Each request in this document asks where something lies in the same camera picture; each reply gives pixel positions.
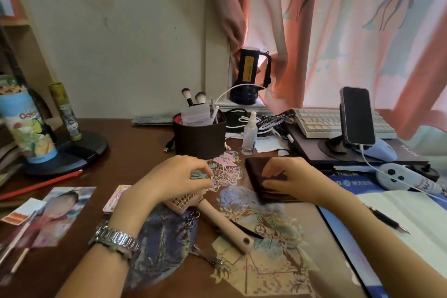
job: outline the hand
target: hand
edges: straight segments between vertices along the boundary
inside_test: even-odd
[[[300,201],[326,206],[335,192],[343,190],[336,183],[309,165],[303,158],[271,158],[262,170],[262,176],[270,178],[281,172],[287,181],[269,179],[262,184],[267,188],[290,194]]]
[[[109,226],[136,236],[158,203],[213,185],[211,179],[191,179],[195,170],[213,176],[206,161],[195,157],[176,155],[155,166],[121,194]]]

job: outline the photo of child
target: photo of child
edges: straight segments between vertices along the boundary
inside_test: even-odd
[[[53,188],[43,199],[46,205],[34,218],[20,241],[21,246],[57,246],[94,190],[94,187]]]

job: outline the open notebook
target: open notebook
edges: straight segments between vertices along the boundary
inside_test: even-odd
[[[447,211],[426,194],[408,191],[365,193],[357,197],[386,214],[411,234],[395,231],[405,244],[447,278]]]

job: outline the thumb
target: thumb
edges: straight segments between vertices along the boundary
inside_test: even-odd
[[[265,180],[262,185],[266,188],[271,188],[282,193],[291,194],[291,186],[289,185],[288,181],[268,179]]]
[[[206,179],[190,179],[188,181],[188,192],[195,192],[198,190],[203,190],[205,188],[210,188],[213,186],[213,181],[210,178]]]

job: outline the clear plastic bottle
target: clear plastic bottle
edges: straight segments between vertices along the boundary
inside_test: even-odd
[[[250,119],[244,128],[244,139],[242,141],[242,153],[253,154],[257,137],[256,112],[250,114]]]

